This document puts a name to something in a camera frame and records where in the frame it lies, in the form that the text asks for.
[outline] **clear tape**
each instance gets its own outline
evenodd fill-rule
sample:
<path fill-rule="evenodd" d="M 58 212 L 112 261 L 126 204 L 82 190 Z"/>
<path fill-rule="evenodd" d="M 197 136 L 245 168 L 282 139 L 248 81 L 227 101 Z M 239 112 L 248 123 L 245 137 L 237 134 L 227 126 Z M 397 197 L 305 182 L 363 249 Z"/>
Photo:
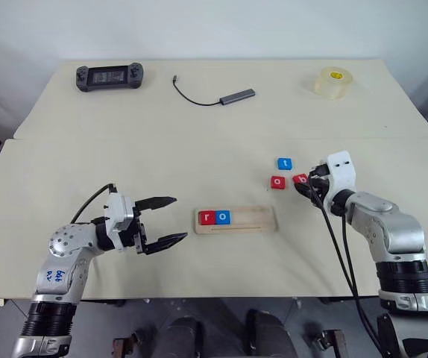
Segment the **clear tape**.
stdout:
<path fill-rule="evenodd" d="M 325 67 L 315 82 L 313 91 L 328 99 L 342 98 L 353 82 L 353 76 L 340 67 Z"/>

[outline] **table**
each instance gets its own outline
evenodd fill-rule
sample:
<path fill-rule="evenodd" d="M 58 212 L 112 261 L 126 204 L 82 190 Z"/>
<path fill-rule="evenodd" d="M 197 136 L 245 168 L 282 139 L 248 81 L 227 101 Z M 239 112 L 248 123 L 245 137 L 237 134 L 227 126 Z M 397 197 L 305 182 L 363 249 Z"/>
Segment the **table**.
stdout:
<path fill-rule="evenodd" d="M 99 187 L 114 182 L 133 199 L 172 195 L 178 202 L 142 214 L 148 239 L 187 230 L 149 257 L 111 251 L 92 264 L 85 299 L 207 296 L 349 295 L 319 210 L 297 194 L 269 189 L 277 157 L 306 172 L 321 158 L 350 151 L 357 188 L 397 203 L 424 226 L 428 244 L 428 138 L 242 141 L 192 136 L 137 141 L 9 140 L 0 156 L 0 297 L 29 298 L 48 238 Z M 106 197 L 82 219 L 99 216 Z M 266 204 L 274 234 L 196 235 L 196 207 Z M 339 232 L 340 221 L 333 219 Z M 348 229 L 361 295 L 378 280 L 365 239 Z"/>
<path fill-rule="evenodd" d="M 20 125 L 16 139 L 118 139 L 147 142 L 160 136 L 183 140 L 290 140 L 305 138 L 428 138 L 428 124 L 381 60 L 152 60 L 140 61 L 139 89 L 81 92 L 79 66 L 126 61 L 62 63 Z M 353 75 L 341 101 L 312 92 L 325 66 Z M 253 88 L 256 96 L 227 106 L 199 107 Z"/>

